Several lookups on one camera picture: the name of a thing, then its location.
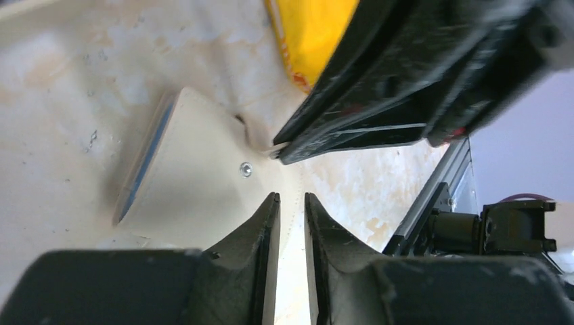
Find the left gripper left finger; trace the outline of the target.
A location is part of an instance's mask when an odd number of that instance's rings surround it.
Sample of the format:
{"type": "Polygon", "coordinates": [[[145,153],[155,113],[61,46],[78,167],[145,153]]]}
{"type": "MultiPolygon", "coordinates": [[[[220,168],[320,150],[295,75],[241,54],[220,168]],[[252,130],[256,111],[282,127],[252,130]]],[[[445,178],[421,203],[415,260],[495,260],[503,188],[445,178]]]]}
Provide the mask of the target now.
{"type": "Polygon", "coordinates": [[[2,324],[272,324],[280,195],[202,251],[50,251],[1,309],[2,324]]]}

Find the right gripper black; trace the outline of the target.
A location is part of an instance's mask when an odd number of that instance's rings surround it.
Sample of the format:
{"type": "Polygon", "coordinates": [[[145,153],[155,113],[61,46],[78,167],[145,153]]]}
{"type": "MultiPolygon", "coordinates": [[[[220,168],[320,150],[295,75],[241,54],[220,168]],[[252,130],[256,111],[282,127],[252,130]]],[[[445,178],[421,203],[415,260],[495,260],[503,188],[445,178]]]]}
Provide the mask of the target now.
{"type": "Polygon", "coordinates": [[[572,1],[442,1],[427,63],[400,78],[388,146],[437,147],[487,126],[553,70],[573,68],[572,1]]]}

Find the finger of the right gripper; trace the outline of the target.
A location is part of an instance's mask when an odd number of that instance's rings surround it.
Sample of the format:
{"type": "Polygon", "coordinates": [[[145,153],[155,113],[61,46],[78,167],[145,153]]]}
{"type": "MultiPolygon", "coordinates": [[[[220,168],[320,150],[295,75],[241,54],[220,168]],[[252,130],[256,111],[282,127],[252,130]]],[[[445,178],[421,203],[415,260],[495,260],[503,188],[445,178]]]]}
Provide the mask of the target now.
{"type": "Polygon", "coordinates": [[[392,147],[385,143],[391,109],[401,99],[402,76],[421,71],[427,63],[421,28],[401,27],[367,72],[325,116],[293,142],[280,146],[286,165],[323,154],[392,147]]]}
{"type": "Polygon", "coordinates": [[[273,143],[293,142],[325,116],[336,116],[329,110],[374,65],[417,6],[417,1],[406,0],[360,1],[311,93],[273,143]]]}

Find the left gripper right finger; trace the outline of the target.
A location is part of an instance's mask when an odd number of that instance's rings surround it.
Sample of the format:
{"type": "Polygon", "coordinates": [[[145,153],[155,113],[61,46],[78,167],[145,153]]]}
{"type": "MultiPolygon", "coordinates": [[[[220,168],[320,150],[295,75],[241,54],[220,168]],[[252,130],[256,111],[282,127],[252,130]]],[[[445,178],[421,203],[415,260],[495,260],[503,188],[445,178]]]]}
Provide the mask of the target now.
{"type": "Polygon", "coordinates": [[[572,324],[558,278],[527,257],[389,257],[305,194],[312,324],[572,324]]]}

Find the yellow jacket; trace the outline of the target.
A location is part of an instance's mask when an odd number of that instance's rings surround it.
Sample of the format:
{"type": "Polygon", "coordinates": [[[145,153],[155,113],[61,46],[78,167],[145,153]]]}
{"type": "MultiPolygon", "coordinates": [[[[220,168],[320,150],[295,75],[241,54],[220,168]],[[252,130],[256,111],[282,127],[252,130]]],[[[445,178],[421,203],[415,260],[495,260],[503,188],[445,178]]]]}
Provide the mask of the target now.
{"type": "Polygon", "coordinates": [[[317,83],[356,10],[358,0],[266,0],[290,81],[304,93],[317,83]]]}

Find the aluminium front rail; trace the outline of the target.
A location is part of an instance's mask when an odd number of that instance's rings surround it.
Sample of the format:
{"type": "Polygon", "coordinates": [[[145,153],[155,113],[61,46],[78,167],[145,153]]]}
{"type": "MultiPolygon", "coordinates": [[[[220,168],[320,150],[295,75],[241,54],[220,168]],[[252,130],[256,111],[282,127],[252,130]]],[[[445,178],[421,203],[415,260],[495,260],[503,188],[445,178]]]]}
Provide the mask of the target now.
{"type": "Polygon", "coordinates": [[[429,221],[441,212],[479,214],[469,139],[449,146],[382,253],[393,257],[431,254],[429,221]]]}

